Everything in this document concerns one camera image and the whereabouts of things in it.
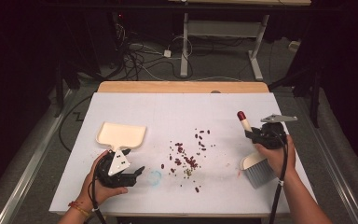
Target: gray carpet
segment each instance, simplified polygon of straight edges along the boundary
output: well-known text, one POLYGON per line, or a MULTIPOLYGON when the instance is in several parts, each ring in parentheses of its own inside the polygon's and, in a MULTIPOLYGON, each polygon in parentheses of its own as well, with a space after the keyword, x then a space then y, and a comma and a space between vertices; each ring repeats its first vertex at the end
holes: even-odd
MULTIPOLYGON (((190 58, 193 76, 189 80, 217 77, 204 80, 233 81, 228 79, 229 77, 242 81, 255 81, 247 55, 245 54, 247 49, 252 48, 252 44, 252 41, 245 40, 237 47, 216 49, 207 56, 196 56, 197 54, 206 53, 206 49, 194 49, 194 55, 190 58)), ((274 44, 264 43, 262 45, 258 61, 266 83, 271 83, 284 77, 295 55, 287 50, 288 44, 289 42, 283 39, 274 44)), ((148 46, 157 49, 159 52, 164 50, 164 48, 154 43, 148 43, 148 46)), ((158 56, 147 54, 145 55, 146 57, 148 60, 153 60, 158 56)), ((179 61, 165 61, 173 63, 174 72, 178 75, 179 61)), ((109 71, 107 67, 103 69, 103 72, 106 74, 109 71)), ((138 79, 156 80, 157 77, 165 80, 180 80, 172 75, 172 66, 168 63, 161 63, 150 67, 148 72, 152 75, 142 71, 138 79)), ((77 103, 90 96, 98 87, 98 83, 93 82, 86 76, 80 75, 80 78, 82 80, 80 90, 73 93, 73 101, 66 102, 69 108, 73 108, 77 103)), ((294 137, 298 155, 304 165, 319 205, 332 218, 334 223, 353 223, 353 217, 348 212, 350 208, 343 202, 339 190, 337 190, 337 183, 329 173, 318 134, 324 138, 326 146, 331 150, 337 162, 337 167, 348 182, 357 203, 358 159, 340 130, 334 115, 329 110, 329 105, 323 92, 321 93, 321 105, 318 114, 321 127, 318 130, 310 126, 307 109, 304 110, 304 106, 309 104, 308 99, 294 98, 290 88, 278 88, 274 92, 282 113, 299 118, 299 121, 288 122, 286 125, 289 133, 294 137)), ((80 104, 73 112, 79 112, 79 117, 82 119, 87 112, 88 105, 89 100, 80 104)), ((2 177, 0 181, 0 213, 26 165, 33 156, 37 143, 44 138, 44 132, 51 125, 52 115, 55 112, 54 109, 53 105, 46 116, 41 119, 2 177)), ((69 148, 72 148, 81 127, 81 120, 76 121, 76 116, 73 113, 69 114, 62 125, 62 141, 69 148)), ((65 149, 58 136, 58 132, 56 132, 48 145, 46 157, 41 163, 34 182, 26 193, 26 197, 20 202, 17 214, 12 218, 12 223, 56 223, 59 220, 60 216, 51 214, 48 208, 69 155, 70 153, 65 149)), ((115 223, 116 220, 110 217, 108 221, 109 223, 115 223)), ((277 223, 291 223, 291 221, 285 218, 278 219, 277 223)))

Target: bracelet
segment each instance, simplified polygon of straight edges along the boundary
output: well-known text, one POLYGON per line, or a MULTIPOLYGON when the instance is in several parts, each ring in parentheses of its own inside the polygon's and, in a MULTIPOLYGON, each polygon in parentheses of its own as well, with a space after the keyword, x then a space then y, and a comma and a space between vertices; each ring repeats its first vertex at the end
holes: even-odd
POLYGON ((86 212, 83 208, 77 206, 78 202, 71 201, 68 206, 75 208, 77 211, 79 211, 81 214, 83 214, 85 217, 89 217, 90 213, 86 212))

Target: table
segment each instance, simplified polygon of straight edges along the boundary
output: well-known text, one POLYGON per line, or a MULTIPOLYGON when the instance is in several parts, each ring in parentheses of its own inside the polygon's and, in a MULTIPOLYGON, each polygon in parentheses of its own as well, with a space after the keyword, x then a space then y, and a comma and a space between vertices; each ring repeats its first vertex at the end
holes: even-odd
MULTIPOLYGON (((276 6, 283 5, 286 7, 309 6, 310 0, 187 0, 189 3, 206 3, 206 4, 236 4, 236 5, 265 5, 276 6)), ((183 48, 181 60, 181 77, 187 77, 188 65, 188 36, 189 35, 208 35, 208 36, 232 36, 232 37, 255 37, 255 47, 248 51, 249 60, 254 71, 255 79, 263 80, 260 66, 257 62, 257 53, 263 40, 264 32, 267 28, 269 15, 264 15, 261 22, 238 22, 238 21, 194 21, 188 18, 188 13, 184 17, 183 31, 183 48)))
MULTIPOLYGON (((129 173, 143 165, 146 168, 130 193, 109 199, 101 206, 104 214, 267 217, 277 180, 253 189, 239 169, 241 158, 254 150, 236 118, 241 108, 249 108, 245 113, 255 127, 261 126, 260 118, 280 114, 273 94, 268 93, 264 83, 102 83, 92 98, 49 211, 64 213, 68 202, 80 191, 92 162, 104 150, 95 141, 102 122, 120 121, 147 127, 143 144, 128 156, 129 173), (227 115, 227 111, 232 112, 232 116, 227 115), (194 147, 199 141, 195 133, 201 135, 201 131, 205 131, 202 141, 207 145, 206 151, 194 147), (181 156, 175 148, 179 142, 184 144, 187 155, 194 156, 200 165, 191 176, 173 164, 173 160, 181 156)), ((296 169, 313 196, 299 157, 296 161, 296 169)), ((288 213, 282 194, 278 214, 288 213)))

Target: desk leg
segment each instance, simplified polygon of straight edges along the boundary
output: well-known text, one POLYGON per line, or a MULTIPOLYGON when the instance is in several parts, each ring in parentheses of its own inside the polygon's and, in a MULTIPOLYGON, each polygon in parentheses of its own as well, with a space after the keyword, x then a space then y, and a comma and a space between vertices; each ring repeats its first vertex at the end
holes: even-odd
POLYGON ((188 13, 185 13, 185 19, 183 21, 183 49, 182 49, 182 60, 180 65, 180 76, 187 77, 187 38, 188 38, 188 13))
POLYGON ((249 60, 251 61, 251 66, 255 74, 255 79, 257 81, 263 80, 263 75, 261 75, 260 66, 257 62, 257 52, 260 48, 261 41, 263 40, 264 32, 266 31, 267 22, 269 21, 269 15, 265 15, 263 17, 263 21, 260 24, 260 27, 258 28, 257 38, 255 40, 255 49, 249 50, 249 60))

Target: white table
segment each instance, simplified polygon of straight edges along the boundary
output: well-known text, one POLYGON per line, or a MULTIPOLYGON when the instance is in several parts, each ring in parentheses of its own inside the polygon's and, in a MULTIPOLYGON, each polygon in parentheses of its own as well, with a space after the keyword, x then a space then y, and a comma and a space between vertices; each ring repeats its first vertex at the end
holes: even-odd
MULTIPOLYGON (((144 172, 128 194, 111 198, 101 206, 104 214, 117 217, 269 215, 278 180, 253 189, 240 170, 241 159, 254 149, 250 140, 245 138, 236 116, 242 110, 252 126, 261 127, 260 119, 272 113, 280 114, 274 95, 266 92, 262 83, 221 83, 220 89, 220 83, 161 82, 163 92, 175 93, 110 92, 127 90, 125 86, 131 86, 132 82, 121 84, 103 83, 99 92, 94 94, 50 212, 64 213, 67 204, 76 198, 92 162, 106 150, 95 137, 103 122, 107 121, 142 125, 147 130, 142 146, 128 155, 131 167, 126 170, 132 173, 145 166, 144 172), (257 93, 225 93, 225 90, 236 92, 240 89, 247 92, 246 87, 252 86, 258 87, 255 88, 257 93), (222 93, 178 91, 187 92, 187 89, 197 87, 221 90, 222 93), (200 149, 199 141, 206 150, 200 149), (182 143, 186 155, 197 160, 199 168, 191 175, 186 174, 185 167, 174 163, 176 158, 183 161, 183 154, 178 153, 176 143, 182 143)), ((129 91, 144 92, 143 84, 158 88, 158 82, 133 82, 133 86, 140 88, 129 91)), ((299 157, 296 169, 313 196, 299 157)), ((284 193, 277 213, 280 216, 289 213, 284 193)))

